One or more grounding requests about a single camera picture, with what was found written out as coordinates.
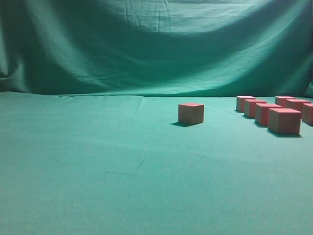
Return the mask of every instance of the cube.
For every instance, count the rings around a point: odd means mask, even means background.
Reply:
[[[261,99],[246,99],[245,100],[245,116],[249,118],[255,118],[256,104],[266,103],[265,100]]]
[[[281,108],[278,104],[256,104],[255,121],[261,126],[268,125],[268,111],[270,108]]]
[[[203,122],[204,104],[183,103],[178,105],[178,122],[193,125]]]
[[[306,124],[313,126],[313,104],[303,104],[302,120]]]
[[[275,104],[278,104],[283,108],[287,108],[287,99],[297,99],[297,98],[293,96],[276,96]]]
[[[273,108],[268,112],[268,129],[278,134],[300,134],[301,112],[289,108]]]
[[[238,112],[243,113],[245,110],[245,100],[246,99],[255,99],[255,97],[253,96],[244,96],[244,95],[238,95],[237,96],[237,106],[236,106],[236,110]]]
[[[310,103],[311,103],[310,101],[305,100],[305,99],[287,99],[287,108],[295,109],[295,110],[302,112],[303,104],[310,104]]]

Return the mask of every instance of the green fabric curtain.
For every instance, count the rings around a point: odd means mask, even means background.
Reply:
[[[311,0],[1,0],[0,91],[313,97]]]

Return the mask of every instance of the pink cube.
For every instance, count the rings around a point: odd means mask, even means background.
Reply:
[[[245,100],[245,116],[255,118],[256,104],[265,104],[265,100],[261,99],[246,99]]]
[[[303,104],[302,120],[306,124],[313,126],[313,104]]]
[[[262,126],[268,125],[268,110],[270,108],[281,108],[281,106],[278,104],[256,104],[255,121],[258,124]]]
[[[268,129],[278,134],[300,134],[301,112],[274,108],[268,112]]]
[[[287,99],[287,108],[295,109],[295,110],[302,112],[303,104],[310,104],[310,103],[311,103],[310,101],[305,100],[305,99]]]
[[[245,100],[246,99],[255,99],[255,97],[253,97],[253,96],[244,96],[244,95],[237,96],[236,110],[238,112],[241,112],[241,113],[244,112],[244,110],[245,110]]]
[[[178,122],[193,125],[203,122],[204,104],[183,103],[178,105]]]
[[[297,99],[297,98],[293,96],[276,96],[275,104],[278,104],[283,108],[287,108],[287,99]]]

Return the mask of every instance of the block top face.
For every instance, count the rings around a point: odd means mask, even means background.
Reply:
[[[311,101],[309,100],[305,100],[305,99],[287,99],[288,102],[294,102],[294,103],[311,103]]]
[[[261,107],[269,107],[269,108],[281,108],[280,105],[278,104],[264,104],[264,103],[259,103],[256,104],[257,106],[261,106]]]
[[[188,103],[183,103],[183,104],[179,104],[179,105],[185,105],[185,106],[195,107],[195,106],[201,106],[201,105],[204,105],[204,104],[198,104],[198,103],[188,102]]]
[[[246,102],[250,102],[250,103],[259,103],[259,102],[266,103],[266,101],[262,100],[262,99],[246,99]]]
[[[249,95],[238,95],[238,98],[242,98],[242,99],[255,99],[254,96],[249,96]]]
[[[275,111],[275,112],[277,112],[277,113],[297,113],[297,114],[300,114],[301,112],[300,111],[298,111],[298,110],[295,110],[295,109],[289,109],[289,108],[278,108],[278,109],[275,109],[275,108],[273,108],[273,109],[270,109],[270,110],[273,110],[273,111]]]
[[[309,107],[313,107],[313,104],[312,103],[308,103],[308,104],[303,104],[305,106],[309,106]]]
[[[279,99],[296,99],[293,96],[276,96],[276,98],[279,98]]]

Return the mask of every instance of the green table surface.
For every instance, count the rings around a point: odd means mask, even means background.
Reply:
[[[204,123],[176,124],[184,102]],[[313,234],[313,127],[274,135],[235,107],[0,93],[0,234]]]

